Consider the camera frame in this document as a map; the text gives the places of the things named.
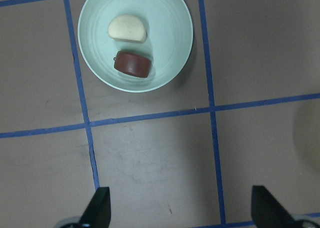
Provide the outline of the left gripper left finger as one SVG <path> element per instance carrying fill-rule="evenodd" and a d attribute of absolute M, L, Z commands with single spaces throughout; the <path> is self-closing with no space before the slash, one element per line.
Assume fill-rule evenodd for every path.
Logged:
<path fill-rule="evenodd" d="M 111 197 L 109 187 L 99 187 L 87 208 L 82 214 L 79 224 L 81 227 L 105 227 L 111 222 Z"/>

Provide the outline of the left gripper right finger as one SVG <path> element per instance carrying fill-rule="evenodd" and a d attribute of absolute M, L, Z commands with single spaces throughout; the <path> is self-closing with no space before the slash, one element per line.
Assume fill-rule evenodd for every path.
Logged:
<path fill-rule="evenodd" d="M 294 218 L 262 185 L 251 189 L 251 218 L 256 227 L 297 227 Z"/>

